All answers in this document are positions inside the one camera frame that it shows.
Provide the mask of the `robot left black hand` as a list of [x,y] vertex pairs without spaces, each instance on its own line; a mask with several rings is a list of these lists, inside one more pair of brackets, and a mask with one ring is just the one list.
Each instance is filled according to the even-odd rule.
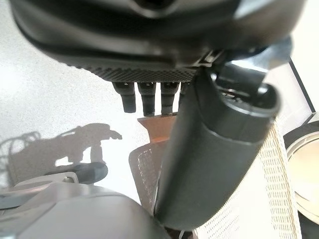
[[285,64],[303,0],[12,0],[23,36],[49,57],[113,83],[126,112],[154,113],[155,83],[181,86],[154,217],[189,231],[230,198],[277,116],[264,82]]

